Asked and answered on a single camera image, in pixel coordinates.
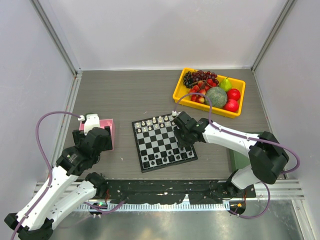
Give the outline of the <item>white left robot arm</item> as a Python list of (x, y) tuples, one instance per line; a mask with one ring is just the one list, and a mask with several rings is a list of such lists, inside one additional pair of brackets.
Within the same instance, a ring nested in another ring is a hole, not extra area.
[(54, 229), (85, 201), (102, 199), (107, 182), (98, 173), (89, 173), (80, 185), (63, 196), (65, 190), (84, 171), (100, 161), (101, 152), (112, 150), (111, 129), (94, 127), (88, 133), (74, 130), (74, 145), (65, 148), (49, 178), (32, 200), (19, 212), (8, 214), (4, 221), (21, 240), (48, 240)]

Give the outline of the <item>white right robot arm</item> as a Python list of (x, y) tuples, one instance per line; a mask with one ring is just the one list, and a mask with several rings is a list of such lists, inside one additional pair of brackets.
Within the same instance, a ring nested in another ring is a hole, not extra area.
[(289, 161), (285, 148), (267, 131), (261, 134), (245, 133), (224, 127), (207, 118), (196, 121), (186, 112), (172, 111), (174, 135), (180, 148), (196, 142), (220, 145), (249, 159), (249, 165), (235, 170), (223, 190), (238, 197), (250, 185), (258, 182), (274, 184)]

